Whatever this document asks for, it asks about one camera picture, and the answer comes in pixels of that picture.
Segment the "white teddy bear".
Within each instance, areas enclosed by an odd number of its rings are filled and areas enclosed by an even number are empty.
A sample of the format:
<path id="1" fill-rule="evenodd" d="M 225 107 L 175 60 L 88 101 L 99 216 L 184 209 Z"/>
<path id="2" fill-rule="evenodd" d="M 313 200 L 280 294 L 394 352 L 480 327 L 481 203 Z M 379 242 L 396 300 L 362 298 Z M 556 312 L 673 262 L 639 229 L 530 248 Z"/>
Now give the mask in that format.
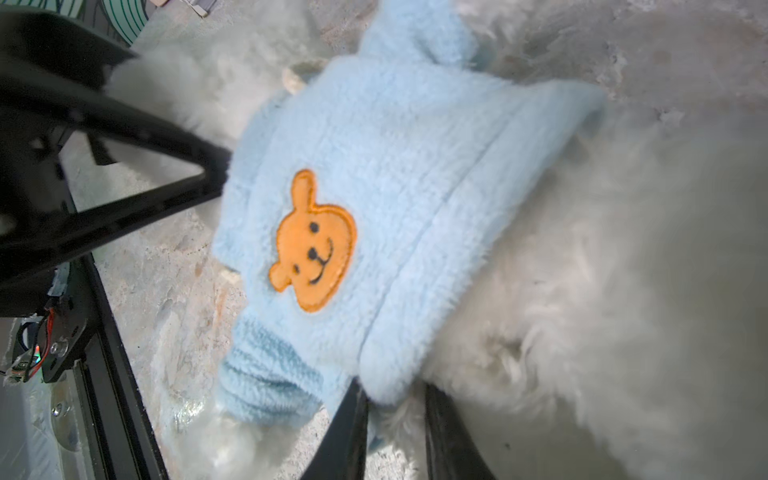
<path id="1" fill-rule="evenodd" d="M 511 3 L 451 1 L 489 63 Z M 332 56 L 296 3 L 117 66 L 105 93 L 234 151 L 257 111 Z M 755 123 L 673 133 L 606 98 L 545 170 L 367 443 L 426 469 L 425 390 L 455 401 L 501 479 L 767 475 L 767 141 Z M 269 478 L 305 424 L 213 399 L 187 473 Z"/>

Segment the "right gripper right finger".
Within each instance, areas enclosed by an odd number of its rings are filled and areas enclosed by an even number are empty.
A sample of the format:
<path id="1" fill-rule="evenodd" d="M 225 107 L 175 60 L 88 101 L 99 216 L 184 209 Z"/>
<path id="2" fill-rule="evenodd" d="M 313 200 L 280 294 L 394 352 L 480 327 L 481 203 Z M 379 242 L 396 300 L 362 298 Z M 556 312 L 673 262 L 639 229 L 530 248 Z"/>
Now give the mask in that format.
<path id="1" fill-rule="evenodd" d="M 494 480 L 454 402 L 441 390 L 425 390 L 427 471 L 431 480 Z"/>

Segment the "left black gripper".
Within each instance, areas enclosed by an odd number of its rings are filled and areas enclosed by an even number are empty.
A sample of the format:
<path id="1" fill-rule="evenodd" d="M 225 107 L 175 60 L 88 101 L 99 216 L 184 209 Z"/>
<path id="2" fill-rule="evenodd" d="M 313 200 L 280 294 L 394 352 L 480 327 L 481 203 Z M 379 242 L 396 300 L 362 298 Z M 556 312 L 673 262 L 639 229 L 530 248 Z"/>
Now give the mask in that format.
<path id="1" fill-rule="evenodd" d="M 134 52 L 78 21 L 30 7 L 1 9 L 1 315 L 36 311 L 54 268 L 222 194 L 229 150 L 100 93 L 107 68 Z M 82 212 L 63 209 L 61 127 L 200 166 L 186 178 Z"/>

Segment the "light blue fleece hoodie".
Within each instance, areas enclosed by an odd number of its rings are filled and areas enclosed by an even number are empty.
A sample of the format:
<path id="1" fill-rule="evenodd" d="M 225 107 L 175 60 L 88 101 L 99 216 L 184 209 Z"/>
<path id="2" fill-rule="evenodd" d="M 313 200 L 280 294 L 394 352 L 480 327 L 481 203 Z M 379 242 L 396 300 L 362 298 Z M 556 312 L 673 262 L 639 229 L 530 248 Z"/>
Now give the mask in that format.
<path id="1" fill-rule="evenodd" d="M 451 1 L 383 1 L 356 53 L 252 117 L 213 252 L 247 297 L 218 375 L 236 418 L 300 426 L 358 379 L 400 400 L 596 85 L 483 73 Z"/>

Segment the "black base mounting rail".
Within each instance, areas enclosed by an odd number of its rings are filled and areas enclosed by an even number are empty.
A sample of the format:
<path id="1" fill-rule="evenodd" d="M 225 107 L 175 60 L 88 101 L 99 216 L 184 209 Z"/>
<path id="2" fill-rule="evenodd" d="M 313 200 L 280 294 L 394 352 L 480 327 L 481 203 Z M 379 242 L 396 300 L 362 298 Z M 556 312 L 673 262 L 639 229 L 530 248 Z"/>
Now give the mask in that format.
<path id="1" fill-rule="evenodd" d="M 85 463 L 97 479 L 169 477 L 104 286 L 88 254 L 71 263 L 53 307 L 52 347 L 43 365 L 51 383 L 74 382 Z"/>

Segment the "small colourful card pack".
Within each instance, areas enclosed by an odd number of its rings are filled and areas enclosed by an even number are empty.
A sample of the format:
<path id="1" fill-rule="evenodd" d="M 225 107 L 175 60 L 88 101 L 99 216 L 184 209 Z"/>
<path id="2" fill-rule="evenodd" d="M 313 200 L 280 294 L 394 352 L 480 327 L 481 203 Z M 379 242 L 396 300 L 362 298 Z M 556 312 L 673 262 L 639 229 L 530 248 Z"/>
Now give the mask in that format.
<path id="1" fill-rule="evenodd" d="M 216 5 L 216 0 L 183 0 L 199 17 L 205 18 Z"/>

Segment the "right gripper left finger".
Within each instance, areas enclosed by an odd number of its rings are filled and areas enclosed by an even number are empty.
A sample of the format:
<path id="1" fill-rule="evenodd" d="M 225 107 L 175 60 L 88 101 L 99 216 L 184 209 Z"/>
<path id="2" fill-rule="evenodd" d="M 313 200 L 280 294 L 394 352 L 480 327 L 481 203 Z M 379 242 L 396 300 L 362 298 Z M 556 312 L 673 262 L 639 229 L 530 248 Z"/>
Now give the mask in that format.
<path id="1" fill-rule="evenodd" d="M 301 480 L 363 480 L 369 401 L 354 379 Z"/>

